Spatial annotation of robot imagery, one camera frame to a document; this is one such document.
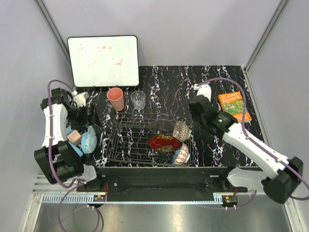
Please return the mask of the black wire dish rack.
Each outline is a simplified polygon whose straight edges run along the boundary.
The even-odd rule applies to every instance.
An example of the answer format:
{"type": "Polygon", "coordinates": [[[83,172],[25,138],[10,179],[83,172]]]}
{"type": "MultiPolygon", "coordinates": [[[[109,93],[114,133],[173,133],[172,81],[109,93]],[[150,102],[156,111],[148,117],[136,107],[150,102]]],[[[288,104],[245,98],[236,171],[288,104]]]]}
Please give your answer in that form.
{"type": "Polygon", "coordinates": [[[106,150],[120,166],[190,166],[196,145],[191,118],[153,113],[115,116],[106,150]]]}

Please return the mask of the blue and red patterned bowl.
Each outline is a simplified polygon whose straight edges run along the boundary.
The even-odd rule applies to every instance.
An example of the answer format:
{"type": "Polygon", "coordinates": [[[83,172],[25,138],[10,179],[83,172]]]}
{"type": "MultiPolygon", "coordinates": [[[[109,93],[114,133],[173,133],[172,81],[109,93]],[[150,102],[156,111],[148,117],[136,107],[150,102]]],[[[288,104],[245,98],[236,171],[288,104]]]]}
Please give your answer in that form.
{"type": "Polygon", "coordinates": [[[185,143],[181,143],[181,146],[175,151],[172,158],[172,164],[185,164],[190,158],[189,148],[185,143]]]}

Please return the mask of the clear plastic tumbler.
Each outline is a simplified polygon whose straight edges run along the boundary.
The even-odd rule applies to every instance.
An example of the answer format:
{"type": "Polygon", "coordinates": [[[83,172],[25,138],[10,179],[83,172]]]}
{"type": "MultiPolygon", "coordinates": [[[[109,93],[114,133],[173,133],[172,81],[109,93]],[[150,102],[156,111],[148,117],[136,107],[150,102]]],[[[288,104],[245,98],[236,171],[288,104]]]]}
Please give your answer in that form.
{"type": "Polygon", "coordinates": [[[134,91],[131,94],[131,100],[136,110],[142,110],[145,107],[146,95],[143,91],[134,91]]]}

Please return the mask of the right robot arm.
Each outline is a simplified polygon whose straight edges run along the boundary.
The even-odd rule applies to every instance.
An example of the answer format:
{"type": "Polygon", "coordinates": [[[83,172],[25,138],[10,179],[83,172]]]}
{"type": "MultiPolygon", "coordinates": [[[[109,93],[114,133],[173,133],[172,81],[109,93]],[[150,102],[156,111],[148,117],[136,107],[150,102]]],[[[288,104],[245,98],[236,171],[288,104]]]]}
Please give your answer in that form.
{"type": "Polygon", "coordinates": [[[216,112],[209,99],[203,95],[189,101],[192,119],[200,128],[236,147],[253,160],[261,171],[231,168],[219,179],[223,191],[235,187],[263,190],[273,201],[284,204],[300,185],[303,161],[292,159],[276,152],[252,134],[243,129],[242,124],[227,112],[216,112]]]}

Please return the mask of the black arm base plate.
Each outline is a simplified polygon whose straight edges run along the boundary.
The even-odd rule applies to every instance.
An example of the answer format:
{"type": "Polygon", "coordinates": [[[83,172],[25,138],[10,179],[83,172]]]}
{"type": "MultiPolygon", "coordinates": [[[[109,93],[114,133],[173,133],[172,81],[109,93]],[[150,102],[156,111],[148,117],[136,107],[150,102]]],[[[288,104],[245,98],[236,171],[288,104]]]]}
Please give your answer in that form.
{"type": "Polygon", "coordinates": [[[227,181],[231,167],[104,167],[98,169],[99,180],[79,187],[79,192],[108,192],[127,189],[200,189],[206,192],[246,192],[227,181]]]}

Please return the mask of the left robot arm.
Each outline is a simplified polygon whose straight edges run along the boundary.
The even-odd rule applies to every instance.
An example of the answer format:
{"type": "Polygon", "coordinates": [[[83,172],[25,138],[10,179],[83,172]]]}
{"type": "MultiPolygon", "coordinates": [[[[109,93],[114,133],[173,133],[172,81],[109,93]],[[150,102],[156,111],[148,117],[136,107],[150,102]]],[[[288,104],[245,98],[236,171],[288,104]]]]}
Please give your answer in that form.
{"type": "Polygon", "coordinates": [[[50,184],[70,179],[87,182],[93,191],[104,187],[104,179],[94,166],[86,165],[83,156],[94,152],[97,136],[94,129],[97,113],[87,108],[88,93],[56,88],[41,102],[45,115],[45,136],[34,158],[50,184]]]}

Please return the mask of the clear glass plate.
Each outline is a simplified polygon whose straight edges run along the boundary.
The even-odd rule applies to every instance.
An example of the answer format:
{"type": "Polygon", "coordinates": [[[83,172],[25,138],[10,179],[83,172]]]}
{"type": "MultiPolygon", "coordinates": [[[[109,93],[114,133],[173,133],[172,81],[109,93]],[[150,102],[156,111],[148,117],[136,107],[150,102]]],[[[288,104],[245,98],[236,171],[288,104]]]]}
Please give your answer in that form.
{"type": "Polygon", "coordinates": [[[149,124],[149,130],[155,134],[172,135],[175,123],[167,119],[157,119],[149,124]]]}

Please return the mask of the pink plastic cup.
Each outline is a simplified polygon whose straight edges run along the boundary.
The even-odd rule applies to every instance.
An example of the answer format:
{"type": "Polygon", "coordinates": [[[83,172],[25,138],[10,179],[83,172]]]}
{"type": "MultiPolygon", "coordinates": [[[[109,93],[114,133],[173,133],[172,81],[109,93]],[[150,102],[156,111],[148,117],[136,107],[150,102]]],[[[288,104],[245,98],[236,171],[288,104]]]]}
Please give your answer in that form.
{"type": "Polygon", "coordinates": [[[113,87],[109,89],[107,92],[107,98],[116,111],[122,111],[124,109],[125,104],[122,89],[118,87],[113,87]]]}

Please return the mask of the red floral plate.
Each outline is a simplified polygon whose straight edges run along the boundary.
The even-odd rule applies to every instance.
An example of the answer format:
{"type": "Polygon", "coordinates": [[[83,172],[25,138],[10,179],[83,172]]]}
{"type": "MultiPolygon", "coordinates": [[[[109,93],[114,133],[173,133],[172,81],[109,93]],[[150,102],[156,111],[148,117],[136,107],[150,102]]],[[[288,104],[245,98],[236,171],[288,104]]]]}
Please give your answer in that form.
{"type": "Polygon", "coordinates": [[[176,151],[181,143],[178,139],[170,135],[157,134],[148,140],[148,145],[153,149],[161,152],[176,151]]]}

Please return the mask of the brown patterned bowl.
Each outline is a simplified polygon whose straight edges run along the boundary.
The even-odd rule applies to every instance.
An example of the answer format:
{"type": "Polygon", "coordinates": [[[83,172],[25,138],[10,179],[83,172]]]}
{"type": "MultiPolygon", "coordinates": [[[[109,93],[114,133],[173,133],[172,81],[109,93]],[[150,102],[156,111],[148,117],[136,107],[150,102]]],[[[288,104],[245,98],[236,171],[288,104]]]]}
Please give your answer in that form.
{"type": "Polygon", "coordinates": [[[190,138],[191,130],[185,122],[177,121],[172,136],[180,142],[184,142],[190,138]]]}

